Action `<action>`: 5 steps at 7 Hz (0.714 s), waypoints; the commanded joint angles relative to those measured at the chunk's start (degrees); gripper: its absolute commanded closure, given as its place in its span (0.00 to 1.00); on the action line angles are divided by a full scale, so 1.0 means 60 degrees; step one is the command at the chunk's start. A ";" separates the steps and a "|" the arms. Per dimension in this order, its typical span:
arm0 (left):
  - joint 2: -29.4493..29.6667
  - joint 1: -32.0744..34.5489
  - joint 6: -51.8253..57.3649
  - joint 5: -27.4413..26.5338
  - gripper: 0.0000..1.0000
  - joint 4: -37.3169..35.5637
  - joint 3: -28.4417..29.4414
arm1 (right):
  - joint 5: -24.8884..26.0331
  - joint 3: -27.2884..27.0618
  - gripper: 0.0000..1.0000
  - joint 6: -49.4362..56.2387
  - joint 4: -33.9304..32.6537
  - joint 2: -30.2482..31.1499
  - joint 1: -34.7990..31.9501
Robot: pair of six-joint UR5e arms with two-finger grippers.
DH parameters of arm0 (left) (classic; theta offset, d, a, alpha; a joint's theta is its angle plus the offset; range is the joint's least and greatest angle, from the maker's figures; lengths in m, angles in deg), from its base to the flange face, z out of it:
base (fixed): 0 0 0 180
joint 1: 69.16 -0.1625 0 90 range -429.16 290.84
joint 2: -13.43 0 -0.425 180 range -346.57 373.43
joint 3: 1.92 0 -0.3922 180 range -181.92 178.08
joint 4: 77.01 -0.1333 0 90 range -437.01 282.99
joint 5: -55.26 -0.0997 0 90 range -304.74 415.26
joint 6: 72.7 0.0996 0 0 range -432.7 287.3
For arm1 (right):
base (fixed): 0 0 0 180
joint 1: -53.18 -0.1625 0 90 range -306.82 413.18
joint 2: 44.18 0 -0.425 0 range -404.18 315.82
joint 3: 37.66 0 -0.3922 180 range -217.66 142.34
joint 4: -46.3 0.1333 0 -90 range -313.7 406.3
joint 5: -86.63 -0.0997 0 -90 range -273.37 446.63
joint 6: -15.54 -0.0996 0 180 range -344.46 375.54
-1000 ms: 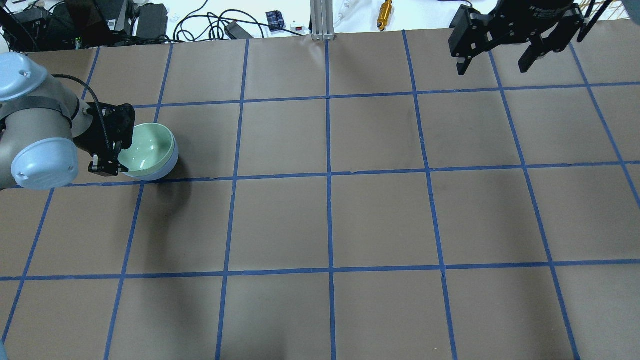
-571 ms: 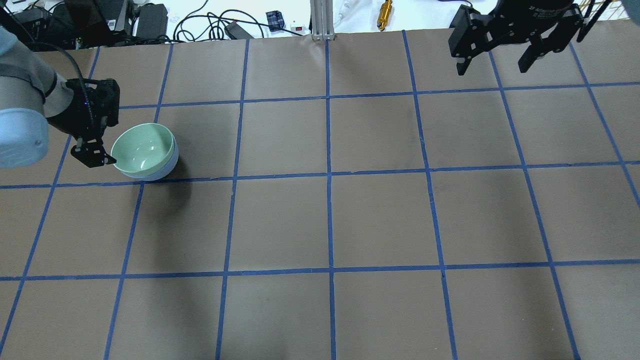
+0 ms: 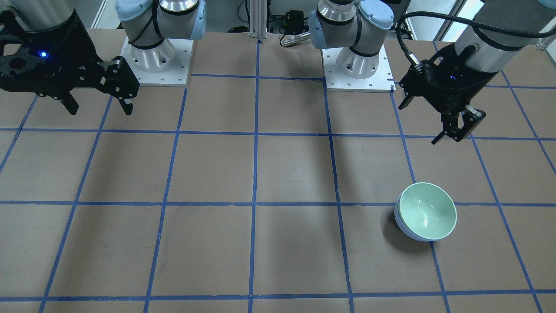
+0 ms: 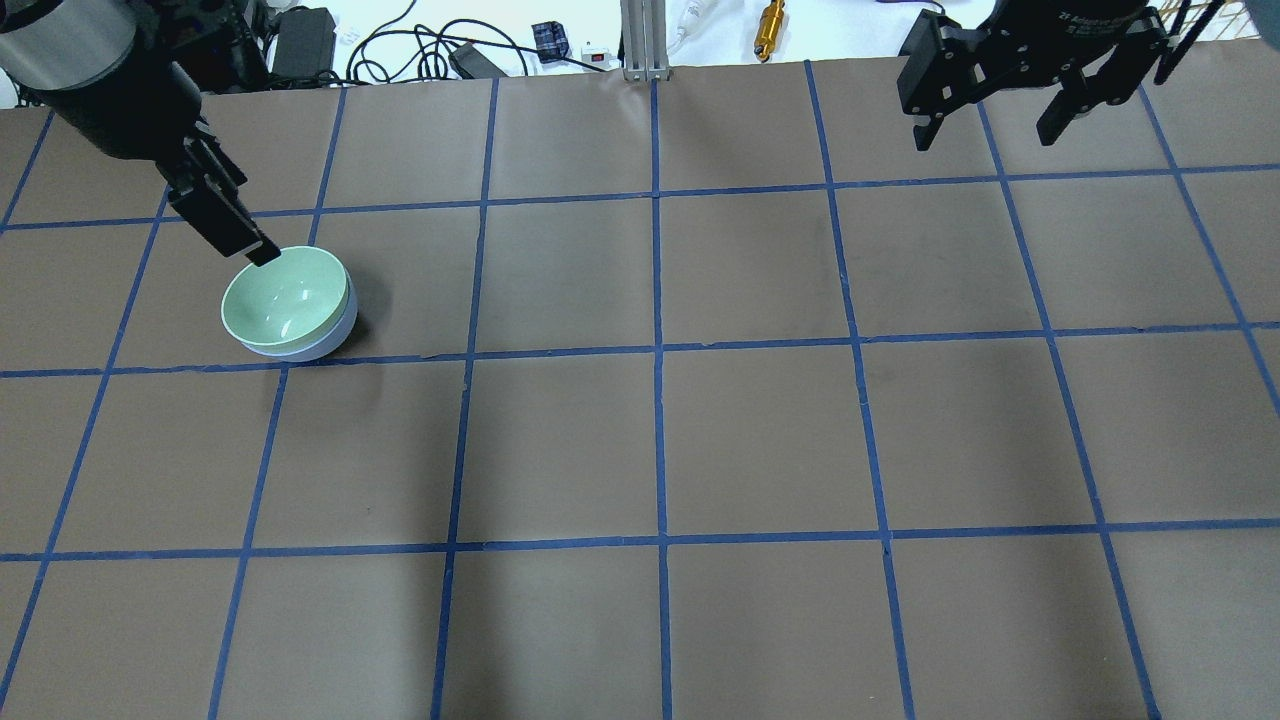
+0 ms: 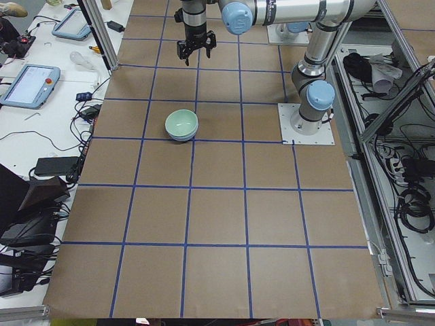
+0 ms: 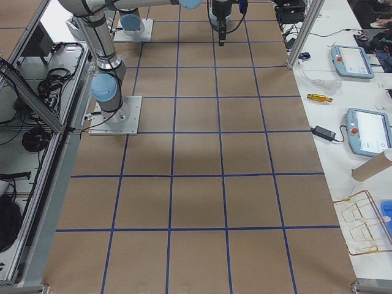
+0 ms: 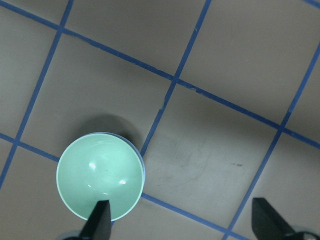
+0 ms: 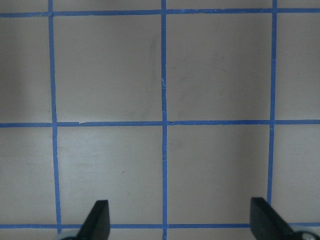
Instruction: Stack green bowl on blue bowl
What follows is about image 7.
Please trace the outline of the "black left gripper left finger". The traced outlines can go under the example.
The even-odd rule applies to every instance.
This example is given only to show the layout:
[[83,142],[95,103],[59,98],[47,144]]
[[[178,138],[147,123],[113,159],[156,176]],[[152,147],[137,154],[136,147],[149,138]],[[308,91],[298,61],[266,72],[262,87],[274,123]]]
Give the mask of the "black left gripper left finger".
[[111,208],[108,200],[96,203],[91,215],[82,228],[81,240],[109,240],[111,236]]

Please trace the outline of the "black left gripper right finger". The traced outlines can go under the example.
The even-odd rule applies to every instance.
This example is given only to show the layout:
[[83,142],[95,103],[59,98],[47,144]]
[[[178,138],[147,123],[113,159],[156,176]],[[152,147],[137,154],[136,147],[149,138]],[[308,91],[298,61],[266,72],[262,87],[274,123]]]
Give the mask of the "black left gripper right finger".
[[251,228],[258,240],[301,240],[296,232],[263,197],[252,199]]

